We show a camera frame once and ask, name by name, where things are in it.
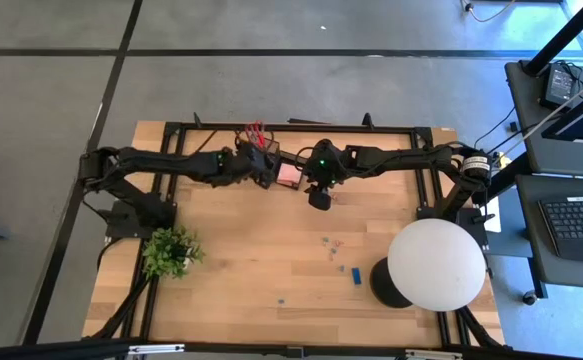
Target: concrete floor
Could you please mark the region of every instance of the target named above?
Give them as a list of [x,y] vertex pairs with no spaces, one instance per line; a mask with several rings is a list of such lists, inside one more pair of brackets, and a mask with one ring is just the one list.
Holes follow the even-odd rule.
[[[116,48],[131,5],[0,0],[0,46]],[[500,6],[481,3],[476,11]],[[531,50],[565,22],[553,4],[516,4],[480,24],[463,16],[457,1],[154,0],[143,5],[131,47]],[[101,145],[127,145],[139,120],[190,121],[193,111],[203,121],[297,117],[341,124],[357,124],[368,111],[378,124],[454,127],[472,141],[512,107],[505,62],[128,58]],[[0,241],[0,346],[21,334],[111,66],[111,58],[0,58],[0,226],[12,233]],[[482,145],[506,135],[500,128]],[[109,201],[91,199],[102,207]],[[97,217],[80,211],[42,341],[79,338],[103,231]],[[583,357],[583,289],[549,286],[548,300],[527,307],[518,301],[531,288],[526,261],[491,262],[507,343]]]

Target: computer keyboard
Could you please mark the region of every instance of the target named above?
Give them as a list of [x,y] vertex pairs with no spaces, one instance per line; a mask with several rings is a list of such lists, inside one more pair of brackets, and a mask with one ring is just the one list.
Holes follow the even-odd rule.
[[539,204],[557,254],[583,261],[583,196],[545,199]]

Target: white cable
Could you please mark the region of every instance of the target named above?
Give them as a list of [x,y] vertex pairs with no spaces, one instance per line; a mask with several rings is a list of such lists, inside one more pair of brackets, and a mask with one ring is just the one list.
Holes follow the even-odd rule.
[[493,16],[491,16],[491,17],[489,17],[489,18],[486,18],[486,19],[480,19],[480,18],[478,18],[478,17],[475,15],[475,12],[473,11],[473,6],[471,6],[471,7],[469,8],[469,10],[466,10],[466,9],[467,9],[467,6],[469,6],[469,5],[470,5],[470,3],[467,3],[467,2],[466,2],[466,0],[462,0],[462,4],[464,4],[464,9],[465,9],[465,11],[469,11],[469,13],[471,13],[471,16],[473,16],[473,18],[474,18],[476,21],[478,21],[478,22],[487,22],[487,21],[489,21],[489,20],[492,20],[492,19],[494,19],[496,16],[498,16],[498,15],[502,14],[503,12],[505,12],[505,11],[506,11],[506,9],[508,9],[508,8],[509,8],[511,5],[513,5],[513,3],[514,3],[514,2],[515,2],[515,0],[511,0],[511,2],[510,2],[510,3],[508,3],[508,4],[507,4],[507,5],[504,7],[504,8],[502,8],[502,10],[498,11],[497,13],[495,13],[495,15],[493,15]]
[[500,157],[495,161],[498,162],[500,161],[500,159],[502,159],[506,154],[510,153],[511,150],[515,149],[516,146],[520,145],[522,142],[524,142],[524,140],[528,139],[529,136],[531,136],[534,132],[536,132],[536,130],[538,130],[540,127],[542,127],[542,125],[544,125],[544,123],[546,123],[547,121],[549,121],[549,119],[551,119],[555,114],[557,114],[558,112],[560,112],[560,110],[562,110],[565,106],[567,106],[570,102],[572,102],[573,100],[575,100],[577,97],[579,97],[581,94],[583,94],[583,89],[580,90],[579,93],[573,95],[569,100],[567,100],[564,104],[560,105],[557,109],[555,109],[551,114],[547,115],[547,117],[545,117],[544,119],[542,119],[542,121],[540,121],[533,129],[529,130],[529,132],[524,135],[522,137],[522,139],[520,139],[517,143],[515,143],[513,146],[511,146],[509,148],[509,150],[505,151],[502,155],[500,155]]

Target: wooden table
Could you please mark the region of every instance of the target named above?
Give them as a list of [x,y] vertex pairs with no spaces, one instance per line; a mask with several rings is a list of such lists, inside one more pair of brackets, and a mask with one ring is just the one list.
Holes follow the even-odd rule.
[[[133,146],[159,151],[163,122],[140,122]],[[184,153],[194,151],[209,131],[187,131]],[[452,129],[433,129],[434,142],[456,139]],[[219,131],[205,150],[233,144],[234,134]],[[409,137],[392,134],[276,132],[291,153],[329,138],[383,149],[410,148]],[[452,183],[441,174],[446,193]],[[127,177],[149,191],[152,174]],[[183,279],[161,279],[149,339],[172,342],[304,344],[330,346],[438,347],[436,314],[416,306],[391,309],[369,288],[372,266],[387,255],[393,237],[415,220],[418,204],[413,171],[377,178],[350,179],[337,186],[331,210],[307,203],[307,194],[277,184],[268,191],[252,181],[211,189],[178,177],[177,224],[198,231],[207,256]],[[433,190],[427,182],[433,203]],[[324,244],[323,238],[329,239]],[[330,251],[342,242],[335,255]],[[139,239],[124,239],[104,255],[83,334],[101,328],[126,296]],[[351,268],[362,273],[354,285]],[[139,300],[132,335],[139,334],[144,309]],[[496,340],[503,342],[491,283],[469,306]],[[451,339],[458,342],[449,313]]]

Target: potted plant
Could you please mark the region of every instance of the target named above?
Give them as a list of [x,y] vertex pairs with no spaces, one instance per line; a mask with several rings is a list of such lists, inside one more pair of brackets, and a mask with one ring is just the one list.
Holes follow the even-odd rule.
[[190,263],[202,262],[204,252],[195,232],[184,226],[177,229],[158,229],[142,252],[144,273],[148,278],[171,275],[181,278]]

